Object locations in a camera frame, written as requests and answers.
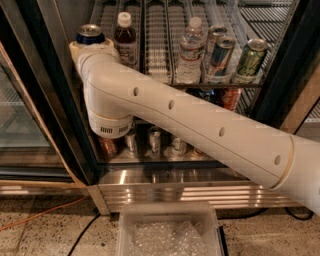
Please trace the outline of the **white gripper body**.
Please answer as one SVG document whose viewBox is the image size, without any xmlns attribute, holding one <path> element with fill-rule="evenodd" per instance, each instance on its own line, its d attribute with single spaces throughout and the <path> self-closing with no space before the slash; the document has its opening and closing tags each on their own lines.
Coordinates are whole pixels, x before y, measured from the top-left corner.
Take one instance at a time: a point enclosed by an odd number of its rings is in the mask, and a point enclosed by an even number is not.
<svg viewBox="0 0 320 256">
<path fill-rule="evenodd" d="M 120 63 L 118 51 L 105 43 L 84 45 L 79 44 L 80 50 L 76 60 L 73 60 L 76 70 L 79 75 L 85 75 L 91 67 L 90 61 L 92 58 L 97 58 L 99 61 L 106 63 Z"/>
</svg>

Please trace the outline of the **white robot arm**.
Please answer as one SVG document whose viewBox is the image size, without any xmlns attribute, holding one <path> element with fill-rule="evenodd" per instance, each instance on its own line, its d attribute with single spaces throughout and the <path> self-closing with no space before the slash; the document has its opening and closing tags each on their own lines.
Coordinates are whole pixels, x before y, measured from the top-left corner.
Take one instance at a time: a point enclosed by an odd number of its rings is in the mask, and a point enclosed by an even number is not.
<svg viewBox="0 0 320 256">
<path fill-rule="evenodd" d="M 288 134 L 152 79 L 105 43 L 69 44 L 91 130 L 125 136 L 135 117 L 152 123 L 320 215 L 320 143 Z"/>
</svg>

